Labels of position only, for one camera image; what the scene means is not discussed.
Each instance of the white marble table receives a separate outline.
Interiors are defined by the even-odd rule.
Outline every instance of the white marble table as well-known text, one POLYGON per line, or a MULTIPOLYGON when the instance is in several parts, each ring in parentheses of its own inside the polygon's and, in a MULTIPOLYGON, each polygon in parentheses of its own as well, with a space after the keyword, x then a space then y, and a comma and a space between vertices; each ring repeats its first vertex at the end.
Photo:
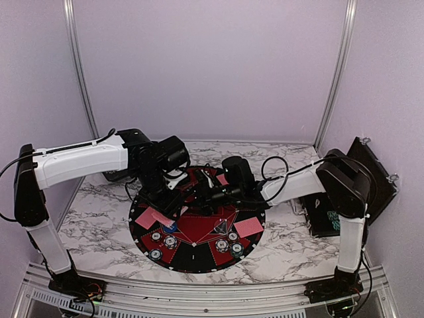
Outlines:
MULTIPOLYGON (((269 156, 283 156, 290 169, 318 158, 310 146, 233 142, 186 145, 192 164, 221 166, 221 160, 228 156, 247 158, 257 180, 261 180, 260 167, 269 156)), ((269 176, 284 172, 278 160, 269 162, 268 167, 269 176)), ((137 187, 131 185, 133 194, 137 187)), ((208 274, 173 272, 150 261, 136 247, 127 221, 130 206, 123 182, 110 184, 101 174, 86 177, 59 232, 78 269, 149 281, 249 284, 330 275, 337 263, 339 238, 311 237, 304 217, 294 215, 288 203, 283 203, 267 210, 259 245, 234 266, 208 274)))

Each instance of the purple wall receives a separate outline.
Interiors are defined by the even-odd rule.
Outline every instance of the purple wall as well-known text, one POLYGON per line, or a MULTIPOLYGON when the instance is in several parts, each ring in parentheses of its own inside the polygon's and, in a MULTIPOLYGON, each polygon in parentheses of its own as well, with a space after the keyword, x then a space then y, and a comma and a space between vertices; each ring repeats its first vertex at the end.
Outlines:
POLYGON ((368 252, 383 264, 402 317, 424 312, 424 3, 358 2, 341 90, 322 153, 355 136, 389 172, 400 194, 370 228, 368 252))
POLYGON ((75 0, 101 133, 312 144, 346 1, 75 0))
MULTIPOLYGON (((0 168, 19 148, 60 146, 90 138, 72 66, 61 1, 0 1, 0 168)), ((0 182, 0 211, 13 216, 13 175, 0 182)), ((57 220, 76 182, 46 191, 57 220)), ((19 225, 0 219, 0 317, 10 317, 35 252, 19 225)))

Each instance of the pink card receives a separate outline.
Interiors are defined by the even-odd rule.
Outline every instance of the pink card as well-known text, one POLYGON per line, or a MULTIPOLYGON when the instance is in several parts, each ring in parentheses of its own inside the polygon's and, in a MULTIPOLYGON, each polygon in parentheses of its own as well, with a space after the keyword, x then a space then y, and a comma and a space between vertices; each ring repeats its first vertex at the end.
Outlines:
POLYGON ((217 179, 223 186, 226 186, 228 184, 224 174, 220 174, 219 176, 217 176, 217 179))
MULTIPOLYGON (((188 210, 188 207, 183 207, 181 209, 181 215, 183 215, 184 212, 186 212, 187 210, 188 210)), ((162 223, 166 227, 171 227, 175 222, 174 220, 167 218, 165 215, 161 214, 161 212, 158 212, 157 210, 153 211, 152 216, 155 220, 157 220, 159 223, 162 223)))
POLYGON ((153 217, 153 212, 157 212, 157 210, 152 207, 148 207, 143 213, 141 213, 137 220, 135 220, 135 223, 148 230, 156 222, 156 219, 153 217))
POLYGON ((234 223, 234 226, 240 237, 248 237, 264 230, 257 217, 234 223))

